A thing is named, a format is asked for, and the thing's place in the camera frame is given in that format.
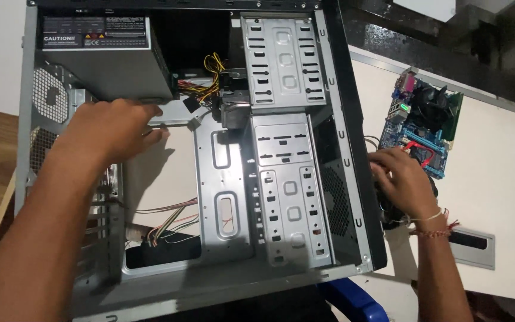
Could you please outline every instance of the mesh fan grill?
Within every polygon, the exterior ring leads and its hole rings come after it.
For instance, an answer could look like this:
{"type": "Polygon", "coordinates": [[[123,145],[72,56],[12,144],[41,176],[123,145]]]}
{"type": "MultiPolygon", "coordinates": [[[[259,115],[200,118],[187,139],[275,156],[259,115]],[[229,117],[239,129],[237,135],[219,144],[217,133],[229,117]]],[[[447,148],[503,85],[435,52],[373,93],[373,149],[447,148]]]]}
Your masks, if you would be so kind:
{"type": "Polygon", "coordinates": [[[56,138],[57,134],[42,128],[35,128],[31,132],[31,154],[29,156],[29,165],[35,174],[39,173],[39,170],[43,165],[43,161],[45,161],[47,150],[51,149],[56,138]]]}
{"type": "Polygon", "coordinates": [[[331,233],[345,237],[351,218],[347,189],[345,189],[344,186],[345,183],[337,172],[329,166],[322,167],[321,181],[323,183],[324,192],[331,194],[333,197],[333,208],[329,209],[329,207],[327,207],[331,233]]]}
{"type": "Polygon", "coordinates": [[[33,76],[33,104],[41,115],[63,123],[69,115],[67,91],[48,71],[36,69],[33,76]]]}

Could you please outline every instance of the open computer case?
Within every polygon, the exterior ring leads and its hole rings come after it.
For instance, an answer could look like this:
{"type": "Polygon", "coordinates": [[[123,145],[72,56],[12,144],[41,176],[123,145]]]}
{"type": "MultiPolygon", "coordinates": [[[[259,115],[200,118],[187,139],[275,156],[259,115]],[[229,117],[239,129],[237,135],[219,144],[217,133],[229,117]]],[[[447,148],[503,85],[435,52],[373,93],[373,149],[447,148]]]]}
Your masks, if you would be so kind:
{"type": "Polygon", "coordinates": [[[111,165],[89,210],[75,319],[151,318],[386,266],[337,0],[34,0],[23,48],[16,212],[85,102],[155,102],[164,114],[149,126],[194,136],[199,254],[129,268],[125,165],[111,165]],[[227,62],[213,99],[183,95],[212,53],[227,62]]]}

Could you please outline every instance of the blue chair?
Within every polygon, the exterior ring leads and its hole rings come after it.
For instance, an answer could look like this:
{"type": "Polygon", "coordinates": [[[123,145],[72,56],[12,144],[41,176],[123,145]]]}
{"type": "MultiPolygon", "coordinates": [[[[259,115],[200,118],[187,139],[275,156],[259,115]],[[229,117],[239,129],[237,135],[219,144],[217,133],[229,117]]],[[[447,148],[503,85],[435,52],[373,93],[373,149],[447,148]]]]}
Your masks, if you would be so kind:
{"type": "Polygon", "coordinates": [[[383,307],[349,278],[320,283],[317,288],[351,322],[389,322],[383,307]]]}

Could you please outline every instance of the motherboard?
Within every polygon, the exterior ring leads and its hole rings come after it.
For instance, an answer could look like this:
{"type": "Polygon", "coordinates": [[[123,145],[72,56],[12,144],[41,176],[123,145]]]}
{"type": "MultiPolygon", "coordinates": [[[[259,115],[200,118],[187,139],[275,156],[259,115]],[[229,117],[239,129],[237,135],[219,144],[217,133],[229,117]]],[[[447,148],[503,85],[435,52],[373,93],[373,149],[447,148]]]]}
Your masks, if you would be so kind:
{"type": "Polygon", "coordinates": [[[453,147],[463,94],[447,94],[405,70],[395,84],[380,148],[401,147],[418,160],[426,174],[444,178],[453,147]]]}

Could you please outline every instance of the hand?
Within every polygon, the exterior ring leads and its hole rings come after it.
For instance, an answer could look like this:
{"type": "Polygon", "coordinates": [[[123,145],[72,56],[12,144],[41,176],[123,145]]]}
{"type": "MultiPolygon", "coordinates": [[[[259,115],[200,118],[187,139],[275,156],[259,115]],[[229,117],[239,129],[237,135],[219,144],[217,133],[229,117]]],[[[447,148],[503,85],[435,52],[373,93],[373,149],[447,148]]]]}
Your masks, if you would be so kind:
{"type": "Polygon", "coordinates": [[[126,99],[85,103],[77,108],[52,151],[91,157],[98,166],[106,168],[167,139],[168,129],[154,129],[150,133],[147,129],[148,121],[160,115],[162,110],[156,105],[126,99]]]}
{"type": "Polygon", "coordinates": [[[400,148],[378,150],[368,158],[379,186],[398,209],[412,219],[427,219],[439,212],[428,176],[415,159],[400,148]]]}

